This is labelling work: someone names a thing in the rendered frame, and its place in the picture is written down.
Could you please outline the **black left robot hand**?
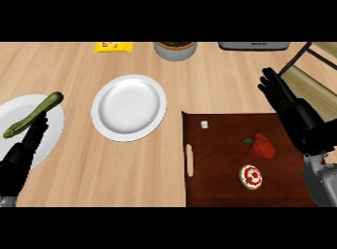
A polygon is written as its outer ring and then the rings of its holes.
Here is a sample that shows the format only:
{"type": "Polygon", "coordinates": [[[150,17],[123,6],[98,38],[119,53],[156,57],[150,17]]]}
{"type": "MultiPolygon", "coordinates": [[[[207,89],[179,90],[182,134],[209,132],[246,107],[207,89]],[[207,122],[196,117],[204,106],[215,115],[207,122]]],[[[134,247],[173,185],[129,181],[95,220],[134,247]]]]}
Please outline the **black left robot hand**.
{"type": "Polygon", "coordinates": [[[29,178],[35,153],[48,129],[46,113],[42,112],[30,125],[24,140],[18,142],[0,160],[0,197],[18,196],[29,178]]]}

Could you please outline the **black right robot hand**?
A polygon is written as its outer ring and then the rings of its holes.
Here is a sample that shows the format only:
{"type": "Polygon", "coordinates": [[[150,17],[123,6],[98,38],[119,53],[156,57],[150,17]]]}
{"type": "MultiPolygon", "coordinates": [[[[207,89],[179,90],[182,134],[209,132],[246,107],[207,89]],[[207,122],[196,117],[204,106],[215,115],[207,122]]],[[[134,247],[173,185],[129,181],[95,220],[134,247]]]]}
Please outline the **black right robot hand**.
{"type": "Polygon", "coordinates": [[[278,114],[296,148],[312,156],[331,152],[337,146],[337,119],[330,122],[322,119],[271,67],[263,68],[262,73],[258,88],[278,114]]]}

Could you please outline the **dark brown wooden tray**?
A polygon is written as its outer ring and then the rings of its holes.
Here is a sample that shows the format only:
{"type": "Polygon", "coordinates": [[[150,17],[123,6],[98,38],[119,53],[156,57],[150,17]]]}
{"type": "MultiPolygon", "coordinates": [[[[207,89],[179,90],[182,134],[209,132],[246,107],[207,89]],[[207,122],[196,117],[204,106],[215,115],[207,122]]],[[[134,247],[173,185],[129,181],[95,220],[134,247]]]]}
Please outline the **dark brown wooden tray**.
{"type": "Polygon", "coordinates": [[[184,117],[187,205],[231,207],[314,207],[302,172],[305,157],[296,149],[275,114],[188,114],[184,117]],[[209,128],[200,122],[209,121],[209,128]],[[255,157],[246,138],[262,133],[277,154],[255,157]],[[262,186],[252,191],[240,170],[252,164],[262,173],[262,186]]]}

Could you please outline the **white round plate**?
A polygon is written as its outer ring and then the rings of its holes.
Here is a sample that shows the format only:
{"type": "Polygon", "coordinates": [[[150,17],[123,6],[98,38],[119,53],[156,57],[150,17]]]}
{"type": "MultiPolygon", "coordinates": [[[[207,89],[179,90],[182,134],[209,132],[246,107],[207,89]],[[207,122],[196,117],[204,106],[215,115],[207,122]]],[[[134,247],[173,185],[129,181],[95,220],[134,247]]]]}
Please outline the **white round plate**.
{"type": "MultiPolygon", "coordinates": [[[[30,114],[45,98],[45,94],[29,94],[14,98],[0,105],[0,160],[5,158],[12,146],[23,141],[27,135],[27,133],[23,132],[14,137],[5,138],[4,132],[10,126],[30,114]]],[[[46,159],[63,136],[66,126],[66,112],[61,104],[58,104],[46,112],[46,118],[48,129],[43,133],[41,145],[35,153],[32,167],[38,167],[38,165],[46,159]]]]}

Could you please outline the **red bell pepper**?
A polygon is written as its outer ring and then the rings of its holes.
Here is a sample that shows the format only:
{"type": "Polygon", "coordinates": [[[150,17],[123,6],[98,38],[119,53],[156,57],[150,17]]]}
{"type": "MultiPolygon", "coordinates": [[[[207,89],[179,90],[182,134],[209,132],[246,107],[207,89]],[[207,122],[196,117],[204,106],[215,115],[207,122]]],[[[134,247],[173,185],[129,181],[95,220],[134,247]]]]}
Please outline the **red bell pepper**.
{"type": "Polygon", "coordinates": [[[255,157],[266,160],[275,157],[275,146],[262,133],[258,133],[253,138],[246,138],[244,142],[250,144],[250,153],[255,157]]]}

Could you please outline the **green zucchini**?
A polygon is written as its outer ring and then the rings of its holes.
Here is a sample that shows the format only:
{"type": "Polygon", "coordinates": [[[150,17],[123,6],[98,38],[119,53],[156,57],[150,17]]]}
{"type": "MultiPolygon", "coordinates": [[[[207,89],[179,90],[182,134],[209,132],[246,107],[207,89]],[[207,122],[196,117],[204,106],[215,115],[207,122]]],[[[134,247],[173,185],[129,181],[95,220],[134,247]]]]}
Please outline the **green zucchini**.
{"type": "Polygon", "coordinates": [[[24,130],[32,126],[36,118],[42,113],[48,112],[51,109],[57,107],[57,105],[64,100],[64,94],[60,91],[52,92],[46,98],[42,100],[30,114],[15,122],[4,132],[4,138],[12,138],[15,135],[24,132],[24,130]]]}

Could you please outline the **dark grey appliance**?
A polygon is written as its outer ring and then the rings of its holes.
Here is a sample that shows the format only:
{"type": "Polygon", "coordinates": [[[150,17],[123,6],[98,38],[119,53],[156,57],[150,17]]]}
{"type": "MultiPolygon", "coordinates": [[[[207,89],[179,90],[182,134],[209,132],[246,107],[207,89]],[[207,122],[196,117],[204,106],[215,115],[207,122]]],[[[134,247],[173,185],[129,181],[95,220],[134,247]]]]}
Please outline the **dark grey appliance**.
{"type": "Polygon", "coordinates": [[[286,51],[290,42],[221,42],[219,47],[225,51],[286,51]]]}

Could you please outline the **white oval plate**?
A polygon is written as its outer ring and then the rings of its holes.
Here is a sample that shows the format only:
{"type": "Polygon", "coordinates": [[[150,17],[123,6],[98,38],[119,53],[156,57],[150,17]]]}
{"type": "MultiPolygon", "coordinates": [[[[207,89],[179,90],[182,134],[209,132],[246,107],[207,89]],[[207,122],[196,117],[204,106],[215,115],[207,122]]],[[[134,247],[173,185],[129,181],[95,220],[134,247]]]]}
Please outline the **white oval plate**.
{"type": "Polygon", "coordinates": [[[101,135],[134,142],[159,128],[167,110],[163,86],[145,75],[125,75],[101,88],[91,106],[91,119],[101,135]]]}

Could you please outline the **grey plant pot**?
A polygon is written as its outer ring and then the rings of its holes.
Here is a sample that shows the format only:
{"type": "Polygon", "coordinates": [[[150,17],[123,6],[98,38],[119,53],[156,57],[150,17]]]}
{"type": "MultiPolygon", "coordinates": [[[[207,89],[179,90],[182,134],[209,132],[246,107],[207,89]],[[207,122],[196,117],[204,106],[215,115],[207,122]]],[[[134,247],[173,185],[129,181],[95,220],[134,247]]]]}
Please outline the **grey plant pot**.
{"type": "Polygon", "coordinates": [[[190,42],[182,47],[172,47],[162,42],[154,42],[154,50],[163,59],[169,61],[184,61],[196,54],[197,42],[190,42]]]}

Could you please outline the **yellow packet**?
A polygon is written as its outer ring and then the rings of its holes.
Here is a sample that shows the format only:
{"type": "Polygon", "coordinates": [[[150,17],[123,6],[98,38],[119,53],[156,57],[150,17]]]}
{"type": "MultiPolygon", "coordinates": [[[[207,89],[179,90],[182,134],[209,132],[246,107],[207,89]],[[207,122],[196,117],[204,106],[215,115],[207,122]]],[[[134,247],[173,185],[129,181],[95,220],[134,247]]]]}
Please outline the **yellow packet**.
{"type": "Polygon", "coordinates": [[[134,42],[98,42],[94,47],[97,53],[131,53],[134,42]]]}

